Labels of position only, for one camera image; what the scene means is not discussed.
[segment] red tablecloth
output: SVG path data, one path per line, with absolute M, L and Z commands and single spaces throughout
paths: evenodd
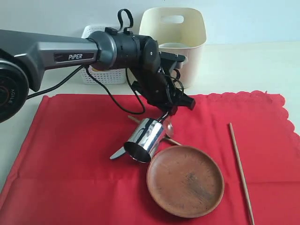
M 133 96 L 116 98 L 126 108 L 139 109 Z M 248 224 L 229 122 L 256 224 L 299 224 L 300 138 L 287 120 L 284 98 L 255 91 L 195 99 L 193 111 L 182 107 L 173 117 L 174 139 L 207 152 L 222 171 L 224 196 L 210 214 L 183 219 L 165 212 L 148 193 L 147 164 L 127 155 L 109 159 L 136 124 L 107 95 L 57 95 L 43 98 L 8 175 L 0 224 Z M 147 108 L 143 117 L 160 114 Z

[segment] white wall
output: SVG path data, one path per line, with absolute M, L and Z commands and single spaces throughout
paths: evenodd
M 138 28 L 146 9 L 162 6 L 200 10 L 207 44 L 300 40 L 299 0 L 2 0 L 0 29 L 79 37 L 88 24 L 117 24 L 120 8 Z

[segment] robotic arm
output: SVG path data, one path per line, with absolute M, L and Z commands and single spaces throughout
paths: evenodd
M 87 39 L 0 30 L 0 122 L 20 110 L 29 89 L 40 89 L 46 70 L 76 65 L 97 70 L 129 68 L 137 79 L 133 89 L 148 104 L 169 115 L 178 106 L 193 109 L 195 101 L 176 88 L 171 78 L 185 57 L 159 52 L 157 41 L 127 28 L 120 32 L 121 24 L 120 30 L 95 31 Z

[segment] basket handle hole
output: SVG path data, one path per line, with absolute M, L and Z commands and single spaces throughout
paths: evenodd
M 164 23 L 183 23 L 184 17 L 181 15 L 162 16 L 161 21 Z

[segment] white plastic basket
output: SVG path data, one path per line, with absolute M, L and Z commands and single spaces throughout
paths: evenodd
M 157 40 L 162 52 L 184 55 L 187 59 L 179 70 L 180 81 L 185 88 L 193 84 L 200 73 L 200 59 L 206 42 L 204 20 L 198 10 L 186 7 L 148 9 L 142 16 L 139 34 Z
M 104 31 L 105 27 L 113 27 L 118 29 L 118 26 L 102 26 L 102 25 L 89 25 L 84 28 L 82 38 L 87 38 L 91 33 L 101 30 Z M 112 69 L 108 71 L 95 72 L 92 67 L 89 67 L 90 74 L 95 77 L 102 84 L 122 84 L 126 81 L 125 69 Z M 86 73 L 85 69 L 79 71 L 82 81 L 85 84 L 97 84 Z

